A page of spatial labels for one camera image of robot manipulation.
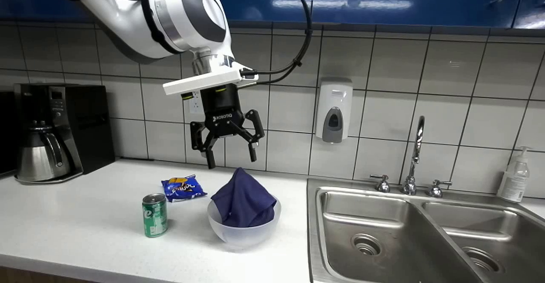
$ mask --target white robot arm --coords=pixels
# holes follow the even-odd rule
[[[310,10],[301,0],[306,15],[306,37],[296,57],[279,70],[252,70],[235,62],[229,26],[220,0],[75,0],[97,19],[98,24],[126,56],[139,63],[193,52],[195,76],[163,84],[167,95],[181,94],[183,100],[200,91],[204,122],[191,122],[191,147],[215,167],[212,147],[217,139],[240,135],[248,143],[250,159],[256,161],[255,147],[265,136],[259,113],[241,112],[238,89],[255,84],[275,83],[301,66],[312,36]],[[280,74],[278,79],[257,82],[258,74]],[[251,134],[243,127],[253,123]],[[209,130],[203,142],[202,131]]]

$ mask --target electrical outlet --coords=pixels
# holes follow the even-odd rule
[[[193,98],[189,99],[189,113],[204,114],[200,91],[193,91]]]

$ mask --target soap dispenser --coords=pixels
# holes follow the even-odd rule
[[[339,143],[348,137],[352,110],[352,81],[323,78],[318,97],[316,136],[324,142]]]
[[[497,196],[511,202],[520,202],[524,196],[524,190],[528,179],[530,178],[530,170],[528,169],[528,157],[526,151],[529,147],[523,146],[522,152],[513,157],[513,160],[504,172],[502,184],[498,189]]]

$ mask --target white countertop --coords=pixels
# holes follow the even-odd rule
[[[96,282],[307,283],[306,176],[249,171],[282,203],[270,240],[233,252],[206,206],[234,169],[118,160],[62,184],[0,179],[0,266]],[[169,230],[144,236],[142,198],[160,180],[196,174],[207,197],[168,203]],[[522,205],[545,217],[545,200]]]

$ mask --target hand sanitizer bottle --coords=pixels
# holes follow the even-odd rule
[[[523,146],[522,153],[513,158],[507,171],[504,172],[502,184],[497,194],[498,197],[511,202],[522,201],[530,177],[530,171],[528,165],[526,165],[528,163],[528,157],[526,156],[528,149],[529,147]]]

